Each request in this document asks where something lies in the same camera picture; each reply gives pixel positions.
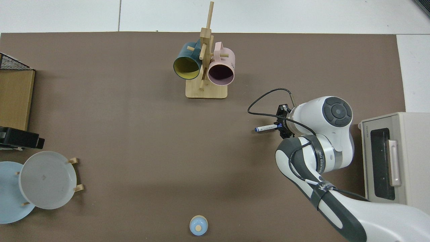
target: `white plate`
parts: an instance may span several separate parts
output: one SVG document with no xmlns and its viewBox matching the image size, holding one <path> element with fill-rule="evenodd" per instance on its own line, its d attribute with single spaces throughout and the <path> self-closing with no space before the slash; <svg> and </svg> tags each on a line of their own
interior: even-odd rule
<svg viewBox="0 0 430 242">
<path fill-rule="evenodd" d="M 34 208 L 33 204 L 22 206 L 27 202 L 21 195 L 18 186 L 22 164 L 12 161 L 0 162 L 0 224 L 13 223 L 27 216 Z"/>
<path fill-rule="evenodd" d="M 55 209 L 65 205 L 74 194 L 76 172 L 68 159 L 53 151 L 32 155 L 19 175 L 22 195 L 36 207 Z"/>
</svg>

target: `pink mug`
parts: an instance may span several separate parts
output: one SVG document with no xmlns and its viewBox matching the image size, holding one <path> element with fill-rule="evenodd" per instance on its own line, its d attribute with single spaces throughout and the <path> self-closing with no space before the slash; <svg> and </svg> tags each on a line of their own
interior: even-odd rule
<svg viewBox="0 0 430 242">
<path fill-rule="evenodd" d="M 224 48 L 222 42 L 216 42 L 214 56 L 208 68 L 209 81 L 218 86 L 225 86 L 233 82 L 235 61 L 233 51 Z"/>
</svg>

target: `light blue plate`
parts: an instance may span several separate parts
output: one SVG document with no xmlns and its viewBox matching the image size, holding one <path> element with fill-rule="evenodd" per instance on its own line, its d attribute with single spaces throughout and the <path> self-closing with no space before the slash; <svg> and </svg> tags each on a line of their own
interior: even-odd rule
<svg viewBox="0 0 430 242">
<path fill-rule="evenodd" d="M 22 164 L 12 161 L 0 162 L 0 224 L 13 223 L 27 216 L 34 208 L 27 202 L 19 190 L 19 175 Z"/>
</svg>

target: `black cable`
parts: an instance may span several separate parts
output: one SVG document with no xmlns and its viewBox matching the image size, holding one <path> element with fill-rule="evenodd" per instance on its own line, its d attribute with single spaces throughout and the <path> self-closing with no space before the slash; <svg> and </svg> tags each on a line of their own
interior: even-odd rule
<svg viewBox="0 0 430 242">
<path fill-rule="evenodd" d="M 263 94 L 261 97 L 257 98 L 257 100 L 255 100 L 255 101 L 254 101 L 254 102 L 253 102 L 253 103 L 248 107 L 248 110 L 247 110 L 247 111 L 248 111 L 248 113 L 249 113 L 249 114 L 252 114 L 252 115 L 261 115 L 261 116 L 269 116 L 269 117 L 274 117 L 274 118 L 280 118 L 280 119 L 283 119 L 283 120 L 286 120 L 286 121 L 289 121 L 289 122 L 292 122 L 292 123 L 298 124 L 298 125 L 302 126 L 303 128 L 305 128 L 305 129 L 309 130 L 313 135 L 316 135 L 316 134 L 315 134 L 315 132 L 314 132 L 311 128 L 309 128 L 308 126 L 306 126 L 306 125 L 304 125 L 304 124 L 302 124 L 302 123 L 300 123 L 300 122 L 294 121 L 294 120 L 292 120 L 292 119 L 285 118 L 285 117 L 283 117 L 283 116 L 274 115 L 274 114 L 268 114 L 268 113 L 256 113 L 256 112 L 251 112 L 251 111 L 250 111 L 251 107 L 252 107 L 256 102 L 258 102 L 260 99 L 262 99 L 263 97 L 265 97 L 265 96 L 266 96 L 266 95 L 268 95 L 269 93 L 274 92 L 274 91 L 277 91 L 277 90 L 283 90 L 283 91 L 288 92 L 288 93 L 290 94 L 291 102 L 293 103 L 293 106 L 294 106 L 294 98 L 293 98 L 293 96 L 292 96 L 292 93 L 291 93 L 288 89 L 285 89 L 285 88 L 276 88 L 276 89 L 273 89 L 273 90 L 270 90 L 270 91 L 266 92 L 266 93 L 265 93 L 265 94 Z"/>
<path fill-rule="evenodd" d="M 293 152 L 291 152 L 290 159 L 288 159 L 288 166 L 290 167 L 291 172 L 292 172 L 292 173 L 293 173 L 293 174 L 294 174 L 298 179 L 300 179 L 300 180 L 302 180 L 302 181 L 305 181 L 305 179 L 304 179 L 301 175 L 299 175 L 297 172 L 295 172 L 295 171 L 294 171 L 293 166 L 292 166 L 292 160 L 293 160 L 293 157 L 294 157 L 294 155 L 296 154 L 296 152 L 297 152 L 297 151 L 299 151 L 299 150 L 303 149 L 304 147 L 306 147 L 306 146 L 308 146 L 308 145 L 310 145 L 310 141 L 309 141 L 308 143 L 306 143 L 306 144 L 304 144 L 304 145 L 302 145 L 302 146 L 300 146 L 300 147 L 296 148 Z"/>
<path fill-rule="evenodd" d="M 334 190 L 334 191 L 337 191 L 337 192 L 341 192 L 341 193 L 345 193 L 345 194 L 348 194 L 348 195 L 352 195 L 352 196 L 355 196 L 355 197 L 361 198 L 361 199 L 363 199 L 363 200 L 364 200 L 364 201 L 366 201 L 366 202 L 370 202 L 367 198 L 365 198 L 365 197 L 363 197 L 363 196 L 361 196 L 361 195 L 358 195 L 358 194 L 356 194 L 356 193 L 350 192 L 350 191 L 341 190 L 341 189 L 337 189 L 337 188 L 334 188 L 334 187 L 333 187 L 333 190 Z"/>
</svg>

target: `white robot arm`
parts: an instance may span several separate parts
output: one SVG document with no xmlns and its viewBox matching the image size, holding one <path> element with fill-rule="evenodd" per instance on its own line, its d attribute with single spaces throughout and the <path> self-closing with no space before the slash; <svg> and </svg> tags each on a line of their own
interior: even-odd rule
<svg viewBox="0 0 430 242">
<path fill-rule="evenodd" d="M 295 137 L 283 137 L 276 163 L 343 237 L 352 242 L 430 242 L 430 216 L 426 213 L 407 205 L 348 198 L 321 176 L 352 161 L 352 110 L 348 103 L 325 96 L 284 110 L 288 110 L 285 120 L 295 123 L 286 121 L 281 126 Z"/>
</svg>

